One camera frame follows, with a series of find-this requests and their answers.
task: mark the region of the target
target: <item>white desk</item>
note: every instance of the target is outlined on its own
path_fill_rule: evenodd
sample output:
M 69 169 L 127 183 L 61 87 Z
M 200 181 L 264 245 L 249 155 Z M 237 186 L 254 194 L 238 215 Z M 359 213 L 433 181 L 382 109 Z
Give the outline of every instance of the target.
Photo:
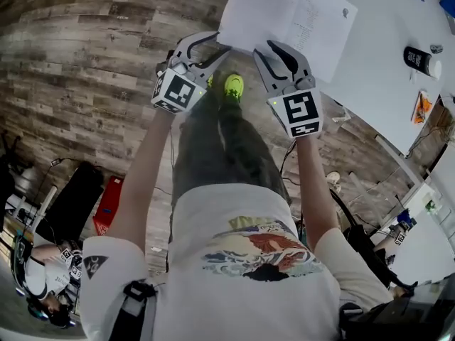
M 409 197 L 404 206 L 409 209 L 416 225 L 407 233 L 403 243 L 396 247 L 395 262 L 390 270 L 407 284 L 415 281 L 438 281 L 455 272 L 454 251 L 439 222 L 425 211 L 428 195 L 434 194 L 434 188 L 422 183 L 420 188 Z M 396 218 L 391 224 L 398 224 Z M 379 244 L 386 235 L 377 232 L 370 240 Z
M 419 91 L 433 103 L 444 83 L 444 91 L 455 94 L 455 36 L 438 0 L 348 1 L 357 17 L 332 82 L 318 85 L 406 154 L 422 129 L 411 122 Z M 442 77 L 419 74 L 412 84 L 403 51 L 413 45 L 430 53 L 431 44 L 444 46 L 437 55 Z

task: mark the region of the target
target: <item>black bottle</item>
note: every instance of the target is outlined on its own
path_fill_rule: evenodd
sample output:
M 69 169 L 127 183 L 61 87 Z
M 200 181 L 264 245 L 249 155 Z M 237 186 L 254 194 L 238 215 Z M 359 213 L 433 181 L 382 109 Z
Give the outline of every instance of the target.
M 431 54 L 423 52 L 413 47 L 406 47 L 403 55 L 405 63 L 425 75 L 434 77 L 437 80 L 441 77 L 441 61 L 434 58 Z

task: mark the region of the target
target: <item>shoulder strap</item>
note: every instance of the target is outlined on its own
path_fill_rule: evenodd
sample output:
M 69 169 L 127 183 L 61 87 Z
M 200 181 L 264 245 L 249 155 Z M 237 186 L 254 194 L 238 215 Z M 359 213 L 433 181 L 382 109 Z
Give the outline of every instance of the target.
M 340 320 L 338 324 L 338 331 L 340 333 L 342 340 L 347 340 L 346 333 L 349 333 L 352 325 L 350 324 L 350 319 L 362 315 L 363 310 L 359 305 L 356 305 L 352 302 L 347 302 L 340 307 Z
M 115 321 L 109 341 L 140 341 L 144 318 L 147 315 L 147 328 L 153 330 L 156 312 L 156 291 L 153 286 L 133 281 L 125 287 L 122 308 Z

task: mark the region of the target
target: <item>gray pants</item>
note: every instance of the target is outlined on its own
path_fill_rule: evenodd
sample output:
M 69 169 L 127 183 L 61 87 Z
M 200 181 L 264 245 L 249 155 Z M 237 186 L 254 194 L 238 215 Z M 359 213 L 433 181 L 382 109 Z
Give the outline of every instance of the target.
M 225 147 L 218 133 L 218 122 Z M 173 171 L 172 205 L 193 188 L 221 183 L 266 187 L 291 204 L 267 145 L 253 125 L 242 118 L 238 101 L 226 96 L 220 106 L 209 89 L 181 127 Z

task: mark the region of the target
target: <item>wooden floor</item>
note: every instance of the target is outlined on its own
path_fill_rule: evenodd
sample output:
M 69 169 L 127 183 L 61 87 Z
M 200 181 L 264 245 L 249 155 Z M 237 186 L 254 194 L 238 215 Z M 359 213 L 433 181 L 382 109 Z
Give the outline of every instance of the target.
M 61 189 L 79 161 L 100 166 L 106 179 L 113 173 L 124 175 L 154 115 L 149 101 L 155 65 L 180 38 L 218 29 L 227 1 L 1 0 L 0 129 L 8 130 L 11 140 L 22 137 L 18 153 L 38 172 L 28 197 L 33 198 L 50 161 L 59 157 L 73 160 L 50 171 L 43 192 L 53 183 Z M 245 78 L 245 117 L 280 165 L 291 140 L 264 103 L 265 90 L 252 58 L 232 54 L 223 71 L 232 70 Z M 410 180 L 375 142 L 374 129 L 356 116 L 336 124 L 332 118 L 344 116 L 343 110 L 327 97 L 323 105 L 326 118 L 320 152 L 326 173 L 341 174 L 342 199 L 353 213 L 376 224 L 348 174 L 354 171 L 371 189 L 382 215 L 392 207 L 381 194 L 382 187 L 402 197 Z M 182 120 L 178 118 L 172 128 L 176 149 Z M 437 132 L 420 144 L 413 159 L 421 171 L 436 158 L 441 145 Z M 285 177 L 299 181 L 295 153 L 284 168 Z M 150 272 L 164 268 L 171 213 L 171 197 L 166 193 L 172 190 L 171 178 L 169 138 L 157 184 L 162 190 L 155 190 L 145 234 Z M 299 188 L 288 180 L 286 184 L 298 217 Z M 89 218 L 84 235 L 92 233 Z M 156 253 L 151 247 L 163 251 Z

